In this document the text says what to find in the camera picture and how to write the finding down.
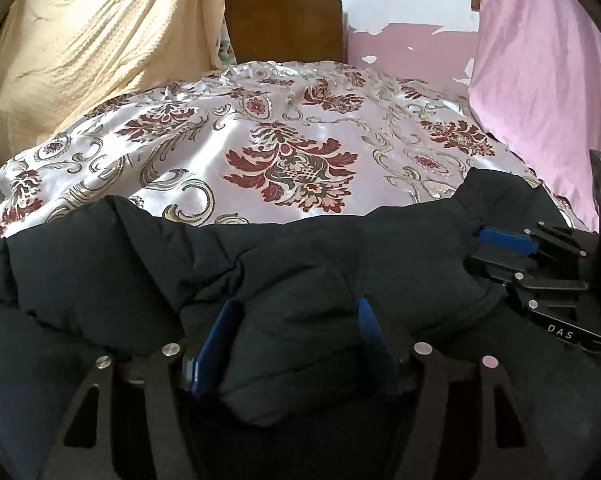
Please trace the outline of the yellow hanging sheet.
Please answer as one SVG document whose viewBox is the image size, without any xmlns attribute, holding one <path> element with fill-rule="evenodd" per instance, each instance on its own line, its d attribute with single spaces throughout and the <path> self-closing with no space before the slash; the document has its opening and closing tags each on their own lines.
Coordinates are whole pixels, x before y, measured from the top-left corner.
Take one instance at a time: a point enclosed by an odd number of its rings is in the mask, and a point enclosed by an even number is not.
<svg viewBox="0 0 601 480">
<path fill-rule="evenodd" d="M 0 27 L 0 166 L 115 96 L 232 62 L 224 0 L 15 0 Z"/>
</svg>

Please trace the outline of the pink curtain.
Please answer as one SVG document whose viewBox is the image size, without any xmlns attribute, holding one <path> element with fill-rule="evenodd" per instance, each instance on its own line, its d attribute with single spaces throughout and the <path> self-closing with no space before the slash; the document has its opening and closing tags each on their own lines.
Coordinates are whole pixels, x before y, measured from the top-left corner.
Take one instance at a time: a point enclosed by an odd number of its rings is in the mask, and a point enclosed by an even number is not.
<svg viewBox="0 0 601 480">
<path fill-rule="evenodd" d="M 601 151 L 601 32 L 577 0 L 481 0 L 470 106 L 589 229 Z"/>
</svg>

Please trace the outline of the wooden headboard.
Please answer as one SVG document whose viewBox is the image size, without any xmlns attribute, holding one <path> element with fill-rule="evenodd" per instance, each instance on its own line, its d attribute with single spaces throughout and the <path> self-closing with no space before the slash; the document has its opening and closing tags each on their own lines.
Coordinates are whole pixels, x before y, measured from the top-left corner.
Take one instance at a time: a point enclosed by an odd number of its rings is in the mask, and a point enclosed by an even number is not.
<svg viewBox="0 0 601 480">
<path fill-rule="evenodd" d="M 226 0 L 236 60 L 345 61 L 341 0 Z"/>
</svg>

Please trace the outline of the floral satin bedspread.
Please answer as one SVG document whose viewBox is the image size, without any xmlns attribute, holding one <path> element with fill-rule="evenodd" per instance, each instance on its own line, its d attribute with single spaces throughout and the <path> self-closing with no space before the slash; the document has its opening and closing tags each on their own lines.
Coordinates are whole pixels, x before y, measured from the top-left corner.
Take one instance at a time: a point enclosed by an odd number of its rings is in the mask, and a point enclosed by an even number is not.
<svg viewBox="0 0 601 480">
<path fill-rule="evenodd" d="M 247 62 L 116 96 L 0 169 L 0 240 L 102 197 L 190 226 L 362 216 L 453 196 L 473 169 L 543 181 L 419 79 Z"/>
</svg>

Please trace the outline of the black padded jacket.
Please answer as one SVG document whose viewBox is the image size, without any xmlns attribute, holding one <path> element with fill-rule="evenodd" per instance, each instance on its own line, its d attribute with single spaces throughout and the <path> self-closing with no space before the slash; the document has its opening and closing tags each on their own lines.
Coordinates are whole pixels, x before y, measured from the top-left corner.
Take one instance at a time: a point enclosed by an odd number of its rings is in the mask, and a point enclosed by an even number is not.
<svg viewBox="0 0 601 480">
<path fill-rule="evenodd" d="M 438 202 L 289 224 L 187 226 L 108 196 L 0 240 L 0 478 L 40 470 L 100 356 L 148 358 L 214 323 L 241 327 L 216 393 L 183 413 L 193 479 L 397 479 L 407 425 L 366 299 L 449 359 L 494 356 L 552 479 L 601 454 L 601 361 L 512 307 L 468 269 L 486 226 L 561 214 L 542 188 L 471 170 Z"/>
</svg>

